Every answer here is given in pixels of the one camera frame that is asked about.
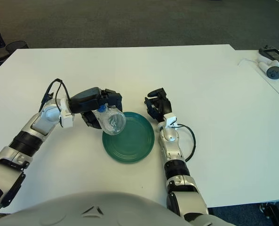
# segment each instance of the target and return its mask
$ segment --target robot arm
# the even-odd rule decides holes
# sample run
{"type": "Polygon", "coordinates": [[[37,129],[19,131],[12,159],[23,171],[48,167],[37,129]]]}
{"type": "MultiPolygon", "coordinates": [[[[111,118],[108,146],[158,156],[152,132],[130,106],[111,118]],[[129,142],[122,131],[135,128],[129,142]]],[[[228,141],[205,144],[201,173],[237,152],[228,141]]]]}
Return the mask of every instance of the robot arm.
{"type": "Polygon", "coordinates": [[[64,128],[71,127],[74,114],[81,113],[88,126],[100,129],[92,110],[104,104],[122,110],[121,95],[108,89],[95,87],[61,100],[52,99],[52,96],[46,92],[40,112],[27,122],[9,146],[0,151],[0,207],[7,207],[12,202],[25,179],[24,170],[58,123],[64,128]]]}
{"type": "Polygon", "coordinates": [[[208,214],[208,210],[179,147],[177,118],[163,88],[149,93],[148,97],[153,97],[145,98],[148,114],[159,122],[159,144],[167,178],[167,208],[185,220],[193,221],[208,214]]]}

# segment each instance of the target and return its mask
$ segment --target gray carpet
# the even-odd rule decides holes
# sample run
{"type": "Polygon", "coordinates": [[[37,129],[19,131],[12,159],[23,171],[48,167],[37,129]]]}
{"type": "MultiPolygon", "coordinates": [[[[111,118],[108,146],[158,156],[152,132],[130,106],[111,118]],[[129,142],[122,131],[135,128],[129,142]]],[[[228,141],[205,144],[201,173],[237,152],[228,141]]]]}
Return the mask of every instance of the gray carpet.
{"type": "MultiPolygon", "coordinates": [[[[0,31],[6,43],[25,40],[30,48],[270,44],[279,49],[279,2],[0,0],[0,31]]],[[[214,208],[214,214],[239,226],[272,225],[255,204],[214,208]]]]}

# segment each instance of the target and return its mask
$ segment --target water bottle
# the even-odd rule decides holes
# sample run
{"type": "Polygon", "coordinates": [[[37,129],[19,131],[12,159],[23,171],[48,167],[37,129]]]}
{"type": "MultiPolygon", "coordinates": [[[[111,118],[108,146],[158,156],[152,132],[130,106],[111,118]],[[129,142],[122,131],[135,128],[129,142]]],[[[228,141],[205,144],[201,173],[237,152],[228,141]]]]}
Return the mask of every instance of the water bottle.
{"type": "Polygon", "coordinates": [[[116,107],[102,105],[99,109],[93,111],[96,119],[100,123],[102,130],[109,135],[119,134],[126,125],[126,117],[116,107]]]}

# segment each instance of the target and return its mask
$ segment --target white table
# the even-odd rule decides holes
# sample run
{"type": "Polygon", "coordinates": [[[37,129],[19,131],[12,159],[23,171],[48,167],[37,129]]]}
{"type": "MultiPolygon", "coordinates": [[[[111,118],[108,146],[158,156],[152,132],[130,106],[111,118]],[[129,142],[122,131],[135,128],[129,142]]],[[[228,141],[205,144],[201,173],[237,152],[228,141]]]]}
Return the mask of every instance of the white table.
{"type": "MultiPolygon", "coordinates": [[[[246,59],[250,59],[250,60],[257,60],[257,57],[258,57],[258,50],[237,50],[237,52],[239,53],[238,59],[246,58],[246,59]]],[[[243,64],[251,65],[256,70],[256,72],[258,72],[266,80],[266,82],[268,82],[269,85],[271,85],[272,88],[275,89],[279,93],[279,79],[273,80],[273,79],[268,78],[268,76],[257,66],[256,63],[243,61],[241,63],[241,65],[243,65],[243,64]]]]}
{"type": "MultiPolygon", "coordinates": [[[[54,78],[71,96],[94,86],[119,91],[123,110],[154,128],[143,100],[164,87],[178,122],[195,132],[188,167],[209,207],[278,200],[279,94],[250,66],[237,66],[237,58],[229,45],[18,50],[0,67],[0,150],[38,111],[54,78]]],[[[188,154],[191,138],[179,131],[188,154]]],[[[57,127],[4,211],[83,191],[122,191],[165,205],[158,143],[144,160],[126,165],[107,155],[101,137],[79,115],[73,128],[57,127]]]]}

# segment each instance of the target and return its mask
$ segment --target silver arm segment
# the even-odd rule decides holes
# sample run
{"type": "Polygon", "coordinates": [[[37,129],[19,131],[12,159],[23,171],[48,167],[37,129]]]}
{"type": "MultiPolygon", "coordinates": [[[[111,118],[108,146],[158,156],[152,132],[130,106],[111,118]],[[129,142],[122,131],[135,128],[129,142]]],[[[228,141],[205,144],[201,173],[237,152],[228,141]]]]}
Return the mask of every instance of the silver arm segment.
{"type": "Polygon", "coordinates": [[[208,214],[207,206],[199,193],[193,177],[190,176],[185,158],[179,147],[176,131],[176,117],[173,113],[164,115],[159,123],[159,144],[162,162],[167,178],[167,207],[184,219],[193,214],[208,214]]]}
{"type": "Polygon", "coordinates": [[[67,99],[47,101],[40,113],[35,114],[21,129],[13,142],[0,151],[0,207],[8,206],[25,179],[24,169],[32,162],[32,156],[61,120],[62,126],[72,126],[73,114],[67,107],[67,99]]]}

